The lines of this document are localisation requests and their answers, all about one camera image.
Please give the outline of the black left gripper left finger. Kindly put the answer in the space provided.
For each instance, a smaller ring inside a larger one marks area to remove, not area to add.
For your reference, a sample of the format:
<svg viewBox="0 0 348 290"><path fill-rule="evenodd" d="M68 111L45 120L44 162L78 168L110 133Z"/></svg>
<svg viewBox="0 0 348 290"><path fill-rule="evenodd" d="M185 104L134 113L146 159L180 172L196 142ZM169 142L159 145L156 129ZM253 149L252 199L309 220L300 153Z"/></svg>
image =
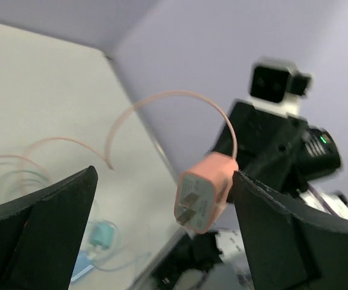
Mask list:
<svg viewBox="0 0 348 290"><path fill-rule="evenodd" d="M0 204L0 289L68 289L97 182L89 166Z"/></svg>

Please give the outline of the orange pink charger plug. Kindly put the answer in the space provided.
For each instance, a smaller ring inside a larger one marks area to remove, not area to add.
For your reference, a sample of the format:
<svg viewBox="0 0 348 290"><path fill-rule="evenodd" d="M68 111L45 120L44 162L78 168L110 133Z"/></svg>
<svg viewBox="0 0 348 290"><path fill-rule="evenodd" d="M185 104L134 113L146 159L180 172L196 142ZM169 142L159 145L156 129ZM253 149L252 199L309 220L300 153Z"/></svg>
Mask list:
<svg viewBox="0 0 348 290"><path fill-rule="evenodd" d="M212 152L179 176L174 216L177 223L198 234L206 233L225 210L237 161Z"/></svg>

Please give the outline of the teal charger plug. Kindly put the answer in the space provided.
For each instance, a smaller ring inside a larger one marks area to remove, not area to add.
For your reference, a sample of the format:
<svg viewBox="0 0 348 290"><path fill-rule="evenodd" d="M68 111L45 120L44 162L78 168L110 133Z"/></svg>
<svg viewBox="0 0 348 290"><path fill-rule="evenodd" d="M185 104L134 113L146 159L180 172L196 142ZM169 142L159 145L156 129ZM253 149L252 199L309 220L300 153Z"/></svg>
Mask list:
<svg viewBox="0 0 348 290"><path fill-rule="evenodd" d="M108 250L112 246L115 234L114 226L105 221L98 222L94 225L89 236L89 244L93 247L101 247Z"/></svg>

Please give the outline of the blue charger plug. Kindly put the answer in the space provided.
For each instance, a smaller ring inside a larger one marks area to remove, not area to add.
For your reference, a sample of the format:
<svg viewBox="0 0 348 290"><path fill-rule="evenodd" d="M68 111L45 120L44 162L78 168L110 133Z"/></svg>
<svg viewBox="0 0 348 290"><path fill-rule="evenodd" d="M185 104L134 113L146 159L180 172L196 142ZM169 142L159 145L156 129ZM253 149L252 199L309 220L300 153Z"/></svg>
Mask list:
<svg viewBox="0 0 348 290"><path fill-rule="evenodd" d="M89 274L94 269L90 263L76 263L72 272L71 284L77 283L85 275Z"/></svg>

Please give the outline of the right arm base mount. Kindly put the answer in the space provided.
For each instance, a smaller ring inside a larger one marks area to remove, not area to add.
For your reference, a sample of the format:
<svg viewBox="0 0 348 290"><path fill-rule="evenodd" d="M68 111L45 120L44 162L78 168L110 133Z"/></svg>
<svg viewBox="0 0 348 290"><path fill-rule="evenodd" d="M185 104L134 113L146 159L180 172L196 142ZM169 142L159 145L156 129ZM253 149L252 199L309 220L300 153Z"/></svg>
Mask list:
<svg viewBox="0 0 348 290"><path fill-rule="evenodd" d="M184 235L152 271L153 289L254 289L239 230Z"/></svg>

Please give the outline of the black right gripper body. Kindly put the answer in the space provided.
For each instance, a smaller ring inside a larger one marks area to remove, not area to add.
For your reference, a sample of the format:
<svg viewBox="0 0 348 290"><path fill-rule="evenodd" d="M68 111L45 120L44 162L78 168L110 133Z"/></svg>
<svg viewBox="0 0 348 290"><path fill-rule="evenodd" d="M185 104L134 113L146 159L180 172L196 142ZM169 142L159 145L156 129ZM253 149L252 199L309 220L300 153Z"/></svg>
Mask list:
<svg viewBox="0 0 348 290"><path fill-rule="evenodd" d="M331 135L305 118L274 115L246 101L234 102L228 118L237 137L239 169L279 193L297 199L310 181L341 168Z"/></svg>

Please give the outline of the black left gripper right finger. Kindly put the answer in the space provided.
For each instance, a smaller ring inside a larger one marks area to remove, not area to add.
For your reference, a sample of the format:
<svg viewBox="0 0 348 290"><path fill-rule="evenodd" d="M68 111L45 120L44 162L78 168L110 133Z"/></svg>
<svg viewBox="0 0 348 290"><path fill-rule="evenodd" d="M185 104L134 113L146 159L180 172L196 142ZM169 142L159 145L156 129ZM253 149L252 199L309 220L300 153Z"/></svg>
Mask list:
<svg viewBox="0 0 348 290"><path fill-rule="evenodd" d="M244 173L232 194L255 289L348 289L348 220Z"/></svg>

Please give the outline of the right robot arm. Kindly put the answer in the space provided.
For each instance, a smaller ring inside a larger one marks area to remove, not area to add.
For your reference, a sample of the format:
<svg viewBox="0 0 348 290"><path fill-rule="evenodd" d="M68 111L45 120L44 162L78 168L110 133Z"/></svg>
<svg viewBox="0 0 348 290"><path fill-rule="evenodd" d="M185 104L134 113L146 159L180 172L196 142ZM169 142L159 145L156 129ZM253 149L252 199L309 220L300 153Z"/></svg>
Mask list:
<svg viewBox="0 0 348 290"><path fill-rule="evenodd" d="M236 160L241 171L284 195L348 219L348 201L342 193L327 194L310 183L341 168L328 131L304 118L274 115L239 100L228 118L238 140Z"/></svg>

